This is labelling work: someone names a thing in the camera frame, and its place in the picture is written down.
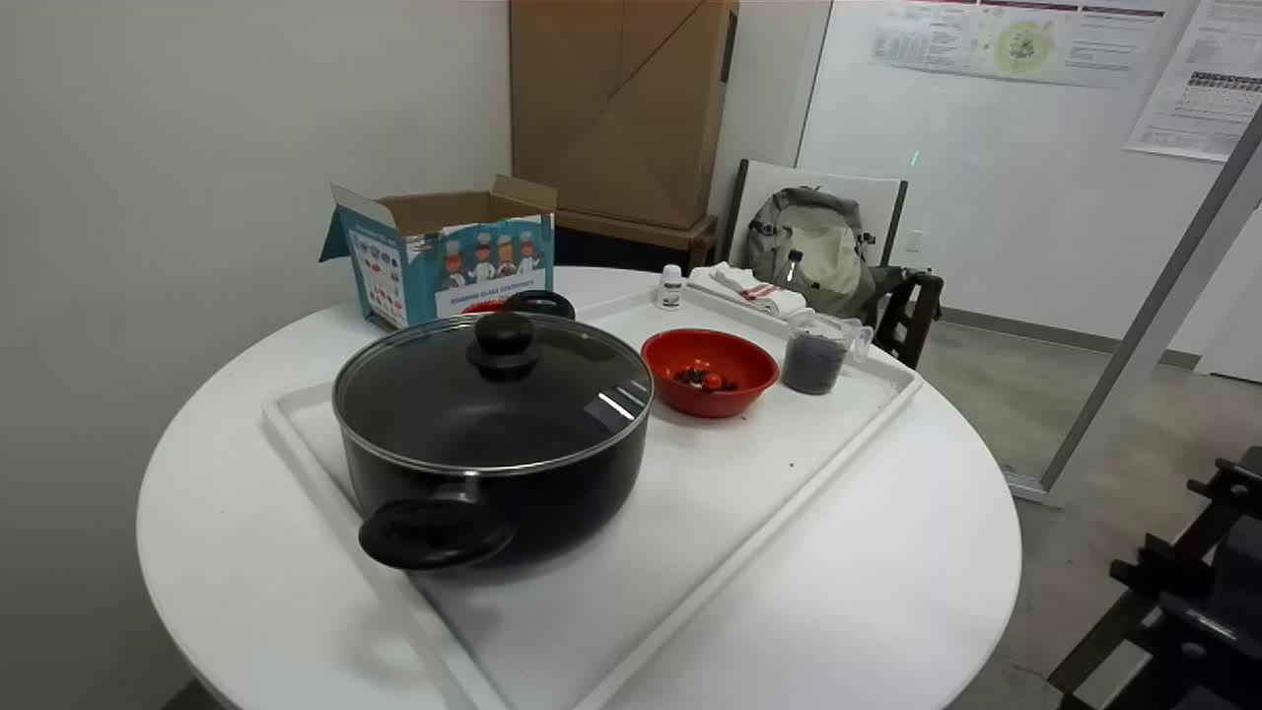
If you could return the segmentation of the white plastic tray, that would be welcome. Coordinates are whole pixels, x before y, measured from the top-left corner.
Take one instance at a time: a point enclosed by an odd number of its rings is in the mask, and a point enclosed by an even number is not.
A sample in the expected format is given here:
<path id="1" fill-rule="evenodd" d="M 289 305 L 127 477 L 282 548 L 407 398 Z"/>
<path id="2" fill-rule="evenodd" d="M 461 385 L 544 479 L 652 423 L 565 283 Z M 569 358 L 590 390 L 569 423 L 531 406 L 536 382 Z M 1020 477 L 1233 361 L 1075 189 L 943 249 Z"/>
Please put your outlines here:
<path id="1" fill-rule="evenodd" d="M 913 395 L 913 376 L 884 356 L 842 361 L 826 395 L 798 395 L 782 382 L 794 327 L 711 291 L 679 307 L 628 294 L 571 320 L 633 351 L 670 327 L 729 330 L 777 358 L 777 382 L 734 419 L 688 419 L 652 395 L 632 495 L 590 541 L 541 562 L 407 573 L 370 560 L 336 378 L 263 406 L 277 454 L 461 710 L 612 703 Z"/>

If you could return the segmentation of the black cooking pot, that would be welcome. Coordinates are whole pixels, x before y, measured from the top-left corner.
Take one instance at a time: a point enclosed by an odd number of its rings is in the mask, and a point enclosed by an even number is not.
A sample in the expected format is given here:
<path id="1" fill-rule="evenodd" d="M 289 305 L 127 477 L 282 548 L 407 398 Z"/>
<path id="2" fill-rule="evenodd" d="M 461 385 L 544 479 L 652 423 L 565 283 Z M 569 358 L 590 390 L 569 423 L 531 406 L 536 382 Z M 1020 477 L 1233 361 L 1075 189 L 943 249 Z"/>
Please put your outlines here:
<path id="1" fill-rule="evenodd" d="M 418 472 L 353 445 L 339 424 L 351 491 L 361 511 L 360 548 L 407 573 L 519 569 L 565 554 L 590 541 L 632 495 L 646 419 L 602 454 L 524 477 Z"/>

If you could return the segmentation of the clear plastic measuring jug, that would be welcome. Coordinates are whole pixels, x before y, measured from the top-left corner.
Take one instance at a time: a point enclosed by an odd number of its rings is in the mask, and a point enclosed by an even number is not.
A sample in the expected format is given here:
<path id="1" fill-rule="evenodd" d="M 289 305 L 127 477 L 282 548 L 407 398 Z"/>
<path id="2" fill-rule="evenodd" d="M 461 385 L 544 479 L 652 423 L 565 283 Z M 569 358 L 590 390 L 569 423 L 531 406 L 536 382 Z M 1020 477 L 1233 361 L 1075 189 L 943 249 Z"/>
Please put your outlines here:
<path id="1" fill-rule="evenodd" d="M 798 395 L 826 395 L 849 358 L 862 358 L 871 327 L 834 316 L 798 316 L 784 347 L 782 382 Z"/>

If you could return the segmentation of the black equipment stand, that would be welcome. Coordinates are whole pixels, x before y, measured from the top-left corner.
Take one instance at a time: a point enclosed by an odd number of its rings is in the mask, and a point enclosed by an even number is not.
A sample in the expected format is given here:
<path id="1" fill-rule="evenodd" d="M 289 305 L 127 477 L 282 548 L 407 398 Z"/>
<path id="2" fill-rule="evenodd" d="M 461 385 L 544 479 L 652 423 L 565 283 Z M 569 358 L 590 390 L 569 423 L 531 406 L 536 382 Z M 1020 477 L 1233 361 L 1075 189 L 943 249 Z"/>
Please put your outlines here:
<path id="1" fill-rule="evenodd" d="M 1262 450 L 1189 479 L 1205 510 L 1142 535 L 1124 595 L 1054 666 L 1057 710 L 1262 710 Z"/>

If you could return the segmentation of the beige backpack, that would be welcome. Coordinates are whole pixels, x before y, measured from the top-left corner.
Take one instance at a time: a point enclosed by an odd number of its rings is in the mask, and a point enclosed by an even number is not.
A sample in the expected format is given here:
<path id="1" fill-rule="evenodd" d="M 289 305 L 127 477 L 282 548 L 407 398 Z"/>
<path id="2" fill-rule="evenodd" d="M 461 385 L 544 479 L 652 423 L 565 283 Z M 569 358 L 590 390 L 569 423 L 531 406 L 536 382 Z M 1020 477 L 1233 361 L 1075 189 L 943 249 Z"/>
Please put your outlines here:
<path id="1" fill-rule="evenodd" d="M 740 265 L 826 316 L 862 316 L 875 299 L 861 206 L 808 185 L 777 189 L 753 211 Z"/>

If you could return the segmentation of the tall brown cardboard box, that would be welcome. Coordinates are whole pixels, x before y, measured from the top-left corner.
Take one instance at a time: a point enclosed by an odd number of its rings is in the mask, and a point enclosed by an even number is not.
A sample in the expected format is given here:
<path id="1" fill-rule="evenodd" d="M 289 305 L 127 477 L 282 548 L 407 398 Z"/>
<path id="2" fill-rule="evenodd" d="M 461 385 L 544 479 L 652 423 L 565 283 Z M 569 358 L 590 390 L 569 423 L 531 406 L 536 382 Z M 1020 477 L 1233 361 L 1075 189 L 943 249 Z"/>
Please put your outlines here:
<path id="1" fill-rule="evenodd" d="M 560 224 L 696 253 L 737 0 L 510 0 L 511 172 Z"/>

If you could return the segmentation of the dark wooden chair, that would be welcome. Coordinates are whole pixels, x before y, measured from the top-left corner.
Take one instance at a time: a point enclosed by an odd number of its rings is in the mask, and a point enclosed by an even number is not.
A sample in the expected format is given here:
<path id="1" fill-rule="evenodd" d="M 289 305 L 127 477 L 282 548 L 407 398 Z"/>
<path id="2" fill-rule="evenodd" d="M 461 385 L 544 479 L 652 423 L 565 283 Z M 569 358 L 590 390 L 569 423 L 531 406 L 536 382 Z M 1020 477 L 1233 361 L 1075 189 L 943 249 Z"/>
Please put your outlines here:
<path id="1" fill-rule="evenodd" d="M 871 344 L 920 366 L 930 323 L 943 316 L 943 278 L 926 269 L 884 269 L 871 299 Z"/>

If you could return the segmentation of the glass pot lid black knob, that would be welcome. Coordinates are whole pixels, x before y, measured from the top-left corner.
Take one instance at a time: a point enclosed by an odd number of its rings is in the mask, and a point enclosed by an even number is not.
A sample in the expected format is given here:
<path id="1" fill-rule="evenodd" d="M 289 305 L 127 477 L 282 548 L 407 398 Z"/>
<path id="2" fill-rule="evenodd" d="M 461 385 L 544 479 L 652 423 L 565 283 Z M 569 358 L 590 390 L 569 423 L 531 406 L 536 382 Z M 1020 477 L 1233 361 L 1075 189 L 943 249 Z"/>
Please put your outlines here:
<path id="1" fill-rule="evenodd" d="M 612 330 L 500 310 L 376 339 L 330 406 L 353 445 L 407 468 L 524 477 L 632 436 L 652 376 Z"/>

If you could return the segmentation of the blue white cardboard box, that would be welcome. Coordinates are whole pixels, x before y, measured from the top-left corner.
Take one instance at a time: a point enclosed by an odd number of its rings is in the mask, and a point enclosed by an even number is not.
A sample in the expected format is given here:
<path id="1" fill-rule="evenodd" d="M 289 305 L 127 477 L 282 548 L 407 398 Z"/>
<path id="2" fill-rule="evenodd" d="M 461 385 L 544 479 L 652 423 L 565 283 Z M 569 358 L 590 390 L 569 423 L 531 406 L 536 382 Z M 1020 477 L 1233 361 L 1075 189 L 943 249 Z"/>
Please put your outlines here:
<path id="1" fill-rule="evenodd" d="M 365 320 L 418 327 L 549 289 L 554 189 L 498 172 L 487 189 L 361 198 L 330 189 L 318 259 L 351 259 Z"/>

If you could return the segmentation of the white cloth red stripes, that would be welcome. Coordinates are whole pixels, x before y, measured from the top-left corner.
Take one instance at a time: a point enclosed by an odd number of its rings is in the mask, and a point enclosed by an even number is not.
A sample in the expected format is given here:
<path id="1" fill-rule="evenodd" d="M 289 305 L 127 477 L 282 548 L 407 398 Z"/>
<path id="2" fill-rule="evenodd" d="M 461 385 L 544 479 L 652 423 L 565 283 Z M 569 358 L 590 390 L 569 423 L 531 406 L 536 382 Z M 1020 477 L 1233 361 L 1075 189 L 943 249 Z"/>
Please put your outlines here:
<path id="1" fill-rule="evenodd" d="M 734 269 L 734 265 L 703 265 L 688 270 L 688 283 L 703 291 L 724 294 L 734 305 L 770 310 L 770 316 L 800 316 L 803 310 L 800 291 L 757 278 L 749 269 Z"/>

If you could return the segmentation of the red bowl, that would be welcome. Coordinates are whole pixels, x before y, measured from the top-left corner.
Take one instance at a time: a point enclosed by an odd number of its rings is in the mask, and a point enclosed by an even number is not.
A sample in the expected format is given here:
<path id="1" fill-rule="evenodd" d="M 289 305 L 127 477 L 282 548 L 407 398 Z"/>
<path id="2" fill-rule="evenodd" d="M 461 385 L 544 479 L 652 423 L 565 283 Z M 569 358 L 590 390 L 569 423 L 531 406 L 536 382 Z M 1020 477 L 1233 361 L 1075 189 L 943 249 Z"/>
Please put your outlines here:
<path id="1" fill-rule="evenodd" d="M 637 356 L 653 395 L 688 419 L 734 419 L 777 382 L 777 358 L 763 347 L 712 327 L 657 330 Z"/>

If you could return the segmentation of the wall poster with green circle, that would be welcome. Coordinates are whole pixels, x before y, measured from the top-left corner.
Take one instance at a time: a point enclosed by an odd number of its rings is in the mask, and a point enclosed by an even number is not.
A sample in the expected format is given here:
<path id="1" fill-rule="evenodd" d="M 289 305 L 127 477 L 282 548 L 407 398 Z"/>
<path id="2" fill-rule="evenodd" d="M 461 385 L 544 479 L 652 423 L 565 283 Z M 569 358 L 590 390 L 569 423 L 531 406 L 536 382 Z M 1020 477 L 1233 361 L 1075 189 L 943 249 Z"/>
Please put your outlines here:
<path id="1" fill-rule="evenodd" d="M 901 72 L 1117 86 L 1162 18 L 1158 0 L 890 0 L 871 53 Z"/>

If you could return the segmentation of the white paper wall notice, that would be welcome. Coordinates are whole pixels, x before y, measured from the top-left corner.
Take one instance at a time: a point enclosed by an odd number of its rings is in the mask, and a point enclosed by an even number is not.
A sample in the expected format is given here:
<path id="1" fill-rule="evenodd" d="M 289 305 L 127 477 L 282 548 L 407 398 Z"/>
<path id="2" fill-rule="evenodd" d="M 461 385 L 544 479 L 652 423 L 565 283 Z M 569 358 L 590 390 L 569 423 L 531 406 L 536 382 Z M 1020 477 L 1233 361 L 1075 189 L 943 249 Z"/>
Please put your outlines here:
<path id="1" fill-rule="evenodd" d="M 1131 126 L 1131 151 L 1227 163 L 1259 106 L 1262 0 L 1199 0 Z"/>

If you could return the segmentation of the small white bottle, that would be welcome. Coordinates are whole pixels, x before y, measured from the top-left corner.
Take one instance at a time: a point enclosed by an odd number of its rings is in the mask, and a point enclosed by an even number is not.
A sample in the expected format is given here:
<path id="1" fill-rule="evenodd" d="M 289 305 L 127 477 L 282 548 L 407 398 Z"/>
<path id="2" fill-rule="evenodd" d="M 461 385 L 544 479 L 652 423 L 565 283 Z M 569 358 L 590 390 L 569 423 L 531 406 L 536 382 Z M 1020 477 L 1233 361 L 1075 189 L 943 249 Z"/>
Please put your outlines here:
<path id="1" fill-rule="evenodd" d="M 657 270 L 657 305 L 663 307 L 679 307 L 683 305 L 683 289 L 687 289 L 683 265 L 663 265 L 663 270 Z"/>

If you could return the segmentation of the white metal frame post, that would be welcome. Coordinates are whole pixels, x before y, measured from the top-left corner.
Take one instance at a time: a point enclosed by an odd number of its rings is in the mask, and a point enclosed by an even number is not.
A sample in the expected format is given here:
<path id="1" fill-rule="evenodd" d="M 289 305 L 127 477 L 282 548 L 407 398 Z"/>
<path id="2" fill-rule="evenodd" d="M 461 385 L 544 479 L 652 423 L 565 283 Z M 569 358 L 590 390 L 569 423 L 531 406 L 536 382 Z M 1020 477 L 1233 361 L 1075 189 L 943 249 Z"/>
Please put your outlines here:
<path id="1" fill-rule="evenodd" d="M 1262 206 L 1262 111 L 1246 123 L 1227 166 L 1199 201 L 1174 253 L 1142 294 L 1117 356 L 1089 390 L 1079 414 L 1062 436 L 1054 461 L 1039 472 L 1011 472 L 1005 483 L 1016 500 L 1066 510 L 1103 456 L 1109 436 L 1120 429 L 1131 398 L 1162 358 L 1166 344 L 1205 291 L 1220 265 Z"/>

